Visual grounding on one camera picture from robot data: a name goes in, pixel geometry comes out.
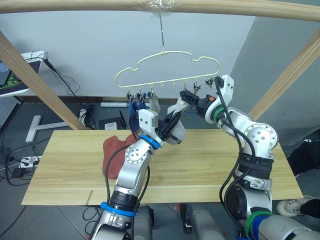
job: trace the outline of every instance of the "white wall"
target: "white wall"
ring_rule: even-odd
[[[202,55],[217,58],[221,74],[229,74],[254,19],[219,14],[166,14],[162,17],[165,49],[191,52],[195,58]],[[127,90],[116,87],[117,72],[135,68],[138,60],[162,50],[159,18],[148,12],[0,14],[0,29],[21,53],[47,51],[56,69],[79,82],[79,96],[123,97]],[[182,56],[161,56],[142,67],[139,73],[123,75],[120,83],[163,81],[215,70],[206,61],[194,63]],[[49,70],[40,75],[58,95],[66,95],[66,87]],[[202,86],[201,96],[209,90],[203,83]],[[164,98],[177,97],[182,88],[181,82],[154,89]]]

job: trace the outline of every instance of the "white stand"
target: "white stand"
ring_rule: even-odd
[[[33,120],[31,122],[31,126],[28,132],[28,135],[26,136],[25,142],[31,143],[35,140],[36,134],[38,130],[43,129],[54,129],[54,128],[61,128],[69,126],[66,122],[57,122],[57,123],[50,123],[50,124],[43,124],[39,125],[41,120],[41,115],[36,115],[33,117]]]

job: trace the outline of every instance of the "wooden frame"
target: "wooden frame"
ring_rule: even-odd
[[[168,12],[248,15],[320,22],[319,6],[271,0],[174,0],[173,6],[166,5],[169,3],[168,0],[0,0],[0,13],[69,10],[153,11],[154,9],[148,8],[150,1],[161,2],[163,8],[155,10],[161,9]],[[257,120],[319,55],[320,31],[318,30],[250,111],[253,119]],[[72,129],[85,129],[77,117],[20,56],[2,32],[0,32],[0,60]]]

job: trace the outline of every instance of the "sneaker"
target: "sneaker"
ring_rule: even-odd
[[[301,214],[300,212],[301,206],[306,204],[312,199],[314,199],[314,197],[305,195],[304,198],[301,198],[301,199],[284,200],[279,202],[275,208],[277,212],[282,216],[294,217]]]

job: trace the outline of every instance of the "gray floor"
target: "gray floor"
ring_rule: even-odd
[[[68,107],[76,114],[81,107],[77,103],[68,104]],[[168,106],[161,106],[162,118],[167,111]],[[123,115],[128,116],[127,108],[101,108],[96,104],[96,110],[93,117],[98,121],[100,119],[119,116],[119,110]],[[34,115],[42,115],[41,124],[60,122],[48,107],[42,103],[24,103],[18,106],[4,126],[4,152],[15,148],[25,146],[25,138],[28,133],[30,123]],[[186,129],[212,129],[214,126],[200,119],[196,114],[184,113],[181,117]],[[36,135],[35,142],[50,137],[53,130],[42,130]],[[37,153],[41,155],[48,141],[37,144],[35,147]],[[286,152],[292,151],[282,146]],[[14,153],[14,157],[33,156],[32,148],[24,147]],[[3,159],[0,157],[0,168],[2,168]],[[320,171],[311,170],[304,173],[298,179],[298,183],[304,194],[314,197],[320,197]],[[20,184],[28,181],[13,179],[13,183]],[[26,192],[27,185],[10,186],[6,180],[0,182],[0,233],[2,233],[19,215],[23,206],[21,201]],[[204,203],[213,216],[218,217],[221,228],[225,231],[227,240],[234,240],[237,233],[237,227],[225,213],[220,203]],[[177,206],[169,204],[151,204],[154,209],[155,225],[153,228],[154,240],[191,240],[191,235],[186,235],[182,230],[180,213]],[[14,226],[1,238],[1,240],[58,240],[58,239],[86,239],[85,225],[86,221],[82,219],[84,206],[27,206],[24,213]],[[89,210],[88,215],[94,214],[94,210]],[[320,231],[320,219],[310,216],[297,216],[298,221],[303,222],[308,227]]]

